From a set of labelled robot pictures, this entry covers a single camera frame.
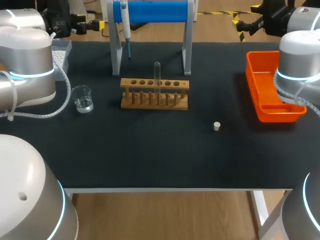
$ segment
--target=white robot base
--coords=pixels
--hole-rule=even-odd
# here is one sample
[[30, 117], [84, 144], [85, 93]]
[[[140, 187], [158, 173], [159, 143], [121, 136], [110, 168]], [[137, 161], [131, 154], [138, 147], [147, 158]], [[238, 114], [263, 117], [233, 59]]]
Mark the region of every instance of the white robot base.
[[0, 240], [76, 240], [76, 209], [39, 152], [3, 134], [0, 152]]

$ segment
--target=white cap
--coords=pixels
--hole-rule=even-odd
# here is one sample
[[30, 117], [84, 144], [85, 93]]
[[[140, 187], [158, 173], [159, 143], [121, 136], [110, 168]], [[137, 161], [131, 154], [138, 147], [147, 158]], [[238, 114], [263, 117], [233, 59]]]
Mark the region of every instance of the white cap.
[[221, 126], [221, 124], [218, 121], [214, 122], [214, 124], [213, 124], [213, 128], [214, 128], [215, 131], [218, 131], [220, 126]]

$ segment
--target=black table surface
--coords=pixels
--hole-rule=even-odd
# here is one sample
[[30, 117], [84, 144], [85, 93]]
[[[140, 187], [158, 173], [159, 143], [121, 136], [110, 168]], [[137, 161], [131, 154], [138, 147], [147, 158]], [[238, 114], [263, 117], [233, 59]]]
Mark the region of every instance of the black table surface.
[[[183, 75], [181, 46], [132, 43], [115, 77], [108, 43], [72, 42], [71, 86], [91, 88], [93, 111], [79, 114], [71, 100], [50, 119], [1, 118], [0, 134], [33, 145], [65, 188], [285, 189], [319, 167], [320, 122], [311, 110], [290, 124], [257, 118], [246, 53], [277, 43], [194, 43], [191, 76]], [[155, 61], [162, 79], [190, 81], [188, 111], [120, 108], [121, 77], [152, 79]], [[18, 111], [51, 113], [65, 96], [60, 81], [53, 101]]]

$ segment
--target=test tube rack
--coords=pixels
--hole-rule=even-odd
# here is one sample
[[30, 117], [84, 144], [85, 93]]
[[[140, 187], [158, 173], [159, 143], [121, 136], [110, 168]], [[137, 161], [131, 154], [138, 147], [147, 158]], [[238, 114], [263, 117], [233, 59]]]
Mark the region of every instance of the test tube rack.
[[123, 109], [155, 109], [155, 110], [188, 110], [189, 81], [187, 80], [161, 80], [161, 93], [152, 91], [131, 91], [131, 89], [155, 89], [153, 79], [122, 78], [120, 87], [124, 88], [121, 108]]

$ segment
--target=small glass beaker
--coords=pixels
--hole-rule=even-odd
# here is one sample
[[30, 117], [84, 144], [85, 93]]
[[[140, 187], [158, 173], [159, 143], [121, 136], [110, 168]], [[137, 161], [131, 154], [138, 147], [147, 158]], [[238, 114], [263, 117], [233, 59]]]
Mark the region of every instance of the small glass beaker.
[[91, 89], [87, 85], [79, 85], [72, 88], [71, 97], [79, 113], [86, 114], [94, 109]]

